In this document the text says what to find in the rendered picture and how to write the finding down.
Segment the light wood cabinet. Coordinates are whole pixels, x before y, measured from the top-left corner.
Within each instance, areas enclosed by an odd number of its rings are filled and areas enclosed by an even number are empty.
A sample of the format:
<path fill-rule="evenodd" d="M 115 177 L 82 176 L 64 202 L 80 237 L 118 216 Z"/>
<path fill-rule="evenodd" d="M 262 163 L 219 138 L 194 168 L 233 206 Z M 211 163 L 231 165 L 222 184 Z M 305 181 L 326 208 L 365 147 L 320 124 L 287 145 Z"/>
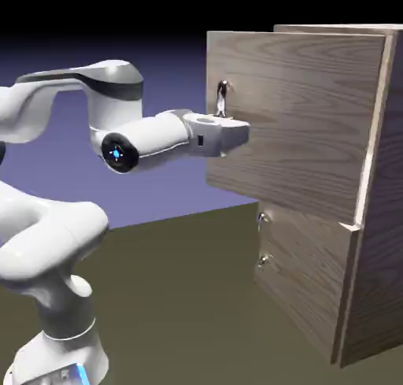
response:
<path fill-rule="evenodd" d="M 346 367 L 403 345 L 403 24 L 282 24 L 278 30 L 386 38 L 360 234 L 334 363 Z"/>

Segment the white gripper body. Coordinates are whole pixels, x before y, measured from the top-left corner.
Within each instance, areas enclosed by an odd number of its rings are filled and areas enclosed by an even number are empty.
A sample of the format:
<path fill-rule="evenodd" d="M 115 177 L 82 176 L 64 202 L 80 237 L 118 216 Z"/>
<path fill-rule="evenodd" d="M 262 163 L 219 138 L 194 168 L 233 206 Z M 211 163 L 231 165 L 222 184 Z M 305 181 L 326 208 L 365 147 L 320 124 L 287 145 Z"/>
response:
<path fill-rule="evenodd" d="M 249 141 L 250 124 L 242 120 L 223 119 L 220 137 L 220 156 L 225 157 L 229 152 Z"/>

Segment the tall silver door handle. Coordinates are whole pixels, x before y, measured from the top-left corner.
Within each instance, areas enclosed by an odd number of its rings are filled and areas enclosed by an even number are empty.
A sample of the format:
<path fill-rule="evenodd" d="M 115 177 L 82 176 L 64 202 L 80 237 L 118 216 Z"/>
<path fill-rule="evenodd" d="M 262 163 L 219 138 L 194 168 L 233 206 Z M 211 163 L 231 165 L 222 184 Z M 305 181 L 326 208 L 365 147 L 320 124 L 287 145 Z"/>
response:
<path fill-rule="evenodd" d="M 227 96 L 234 90 L 233 85 L 228 80 L 221 80 L 216 89 L 216 117 L 228 118 Z"/>

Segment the small wood cabinet door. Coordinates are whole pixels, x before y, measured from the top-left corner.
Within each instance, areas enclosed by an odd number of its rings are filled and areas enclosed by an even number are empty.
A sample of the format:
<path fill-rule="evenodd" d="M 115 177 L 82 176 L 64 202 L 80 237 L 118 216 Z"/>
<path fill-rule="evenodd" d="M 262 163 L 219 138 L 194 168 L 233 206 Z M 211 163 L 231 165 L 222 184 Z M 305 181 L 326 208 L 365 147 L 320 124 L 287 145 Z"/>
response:
<path fill-rule="evenodd" d="M 270 217 L 272 259 L 255 280 L 334 364 L 342 341 L 360 226 L 259 202 Z"/>

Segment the large wood cabinet door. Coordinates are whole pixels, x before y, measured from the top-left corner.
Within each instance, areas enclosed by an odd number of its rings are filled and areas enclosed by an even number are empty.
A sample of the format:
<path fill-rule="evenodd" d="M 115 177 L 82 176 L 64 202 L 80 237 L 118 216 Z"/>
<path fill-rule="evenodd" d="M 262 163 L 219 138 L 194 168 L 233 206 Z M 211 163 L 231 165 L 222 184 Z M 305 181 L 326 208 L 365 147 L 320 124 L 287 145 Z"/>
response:
<path fill-rule="evenodd" d="M 279 28 L 207 35 L 206 101 L 249 142 L 208 163 L 209 184 L 348 225 L 363 220 L 390 38 L 375 28 Z"/>

